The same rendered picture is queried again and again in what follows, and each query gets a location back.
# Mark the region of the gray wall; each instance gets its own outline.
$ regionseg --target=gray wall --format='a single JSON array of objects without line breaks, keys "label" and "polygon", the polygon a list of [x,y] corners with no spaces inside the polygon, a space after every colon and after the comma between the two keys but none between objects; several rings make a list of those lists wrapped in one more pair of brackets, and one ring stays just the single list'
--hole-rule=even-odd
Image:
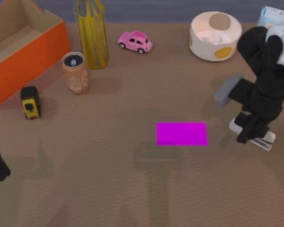
[{"label": "gray wall", "polygon": [[[66,21],[74,21],[76,0],[35,0]],[[229,13],[242,22],[255,22],[262,6],[284,9],[284,0],[102,0],[108,22],[188,22],[205,11]]]}]

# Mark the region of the toy car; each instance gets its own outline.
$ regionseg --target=toy car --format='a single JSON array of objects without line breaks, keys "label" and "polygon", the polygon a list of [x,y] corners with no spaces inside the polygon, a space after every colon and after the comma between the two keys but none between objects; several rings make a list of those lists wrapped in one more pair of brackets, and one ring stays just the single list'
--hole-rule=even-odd
[{"label": "toy car", "polygon": [[123,32],[118,39],[118,44],[122,49],[128,49],[138,53],[149,52],[152,48],[152,41],[146,34],[139,31]]},{"label": "toy car", "polygon": [[27,119],[41,117],[40,113],[40,97],[35,86],[24,87],[21,89],[22,107]]}]

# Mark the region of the pink toy car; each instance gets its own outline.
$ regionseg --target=pink toy car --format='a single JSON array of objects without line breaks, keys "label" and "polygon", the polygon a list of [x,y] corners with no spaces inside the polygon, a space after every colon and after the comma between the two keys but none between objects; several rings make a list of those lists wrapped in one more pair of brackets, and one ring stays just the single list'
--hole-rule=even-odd
[{"label": "pink toy car", "polygon": [[139,31],[123,32],[118,39],[118,44],[123,49],[136,51],[138,53],[149,52],[152,48],[152,42],[146,34]]}]

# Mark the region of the white round container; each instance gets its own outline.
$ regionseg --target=white round container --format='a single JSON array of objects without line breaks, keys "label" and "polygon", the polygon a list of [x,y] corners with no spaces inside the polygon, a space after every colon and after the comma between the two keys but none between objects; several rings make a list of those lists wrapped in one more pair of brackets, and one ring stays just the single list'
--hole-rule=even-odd
[{"label": "white round container", "polygon": [[212,11],[196,16],[190,25],[189,47],[206,61],[224,61],[236,51],[242,35],[237,19],[226,13]]}]

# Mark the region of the magenta rectangle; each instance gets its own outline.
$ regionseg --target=magenta rectangle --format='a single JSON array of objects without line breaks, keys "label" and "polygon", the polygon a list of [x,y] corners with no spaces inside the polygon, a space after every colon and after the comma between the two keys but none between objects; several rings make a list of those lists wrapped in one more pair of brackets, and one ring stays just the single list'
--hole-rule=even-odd
[{"label": "magenta rectangle", "polygon": [[158,146],[207,146],[205,122],[158,122]]}]

